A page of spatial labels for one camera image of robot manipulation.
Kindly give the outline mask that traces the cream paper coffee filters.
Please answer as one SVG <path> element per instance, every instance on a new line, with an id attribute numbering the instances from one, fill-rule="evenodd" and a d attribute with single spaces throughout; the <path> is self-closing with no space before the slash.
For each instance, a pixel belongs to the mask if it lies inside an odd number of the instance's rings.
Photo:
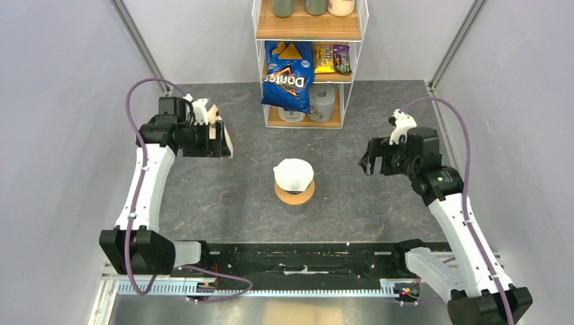
<path id="1" fill-rule="evenodd" d="M 230 140 L 231 138 L 229 136 L 229 132 L 227 130 L 227 127 L 225 126 L 225 123 L 219 112 L 218 107 L 215 104 L 213 104 L 208 113 L 209 113 L 209 127 L 210 127 L 209 138 L 210 138 L 211 151 L 213 152 L 214 156 L 221 157 L 220 146 L 222 136 L 226 135 Z"/>

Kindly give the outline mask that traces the glass carafe with wooden band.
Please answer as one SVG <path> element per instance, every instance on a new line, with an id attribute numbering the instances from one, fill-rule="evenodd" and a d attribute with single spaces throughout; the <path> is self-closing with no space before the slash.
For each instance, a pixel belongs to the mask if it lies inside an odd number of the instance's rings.
<path id="1" fill-rule="evenodd" d="M 305 204 L 300 204 L 300 205 L 286 204 L 284 208 L 285 208 L 285 211 L 290 215 L 301 215 L 305 212 L 306 205 Z"/>

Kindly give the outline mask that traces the wooden ring dripper stand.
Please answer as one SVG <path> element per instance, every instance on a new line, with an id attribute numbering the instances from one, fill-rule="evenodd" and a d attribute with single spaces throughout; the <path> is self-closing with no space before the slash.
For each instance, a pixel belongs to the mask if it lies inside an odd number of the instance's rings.
<path id="1" fill-rule="evenodd" d="M 274 190 L 276 196 L 281 202 L 289 206 L 301 206 L 308 203 L 313 195 L 315 194 L 315 181 L 313 180 L 307 189 L 299 194 L 291 194 L 286 190 L 281 189 L 281 187 L 274 183 Z"/>

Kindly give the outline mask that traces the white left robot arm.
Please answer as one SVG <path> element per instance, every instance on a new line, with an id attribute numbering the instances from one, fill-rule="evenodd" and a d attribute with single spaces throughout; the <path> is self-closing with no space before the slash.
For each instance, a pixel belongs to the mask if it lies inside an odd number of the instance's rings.
<path id="1" fill-rule="evenodd" d="M 125 207 L 99 244 L 118 274 L 168 275 L 176 246 L 159 233 L 159 212 L 178 154 L 232 158 L 234 149 L 217 106 L 208 98 L 160 97 L 158 114 L 136 137 L 136 165 Z"/>

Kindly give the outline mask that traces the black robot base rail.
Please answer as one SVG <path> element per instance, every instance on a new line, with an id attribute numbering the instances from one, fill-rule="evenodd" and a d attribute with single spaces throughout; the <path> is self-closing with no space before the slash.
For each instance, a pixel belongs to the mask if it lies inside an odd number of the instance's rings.
<path id="1" fill-rule="evenodd" d="M 400 264 L 395 243 L 210 244 L 171 277 L 184 292 L 222 297 L 388 297 L 413 301 L 422 281 Z"/>

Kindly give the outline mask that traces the single white paper filter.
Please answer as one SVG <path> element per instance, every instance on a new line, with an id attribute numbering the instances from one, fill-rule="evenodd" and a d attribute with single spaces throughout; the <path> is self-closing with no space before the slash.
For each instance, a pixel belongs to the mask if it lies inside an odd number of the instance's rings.
<path id="1" fill-rule="evenodd" d="M 273 168 L 275 182 L 283 190 L 291 186 L 307 189 L 313 181 L 314 170 L 309 162 L 299 158 L 286 158 Z"/>

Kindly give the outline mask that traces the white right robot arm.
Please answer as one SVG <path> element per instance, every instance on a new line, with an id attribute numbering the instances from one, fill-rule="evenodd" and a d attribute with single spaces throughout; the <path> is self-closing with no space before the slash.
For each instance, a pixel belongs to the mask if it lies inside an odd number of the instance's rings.
<path id="1" fill-rule="evenodd" d="M 358 164 L 365 174 L 404 175 L 437 220 L 458 264 L 450 268 L 419 239 L 395 245 L 391 269 L 411 273 L 445 302 L 452 324 L 516 324 L 533 304 L 526 287 L 517 287 L 505 272 L 472 213 L 464 180 L 442 163 L 435 129 L 414 127 L 398 136 L 372 138 Z"/>

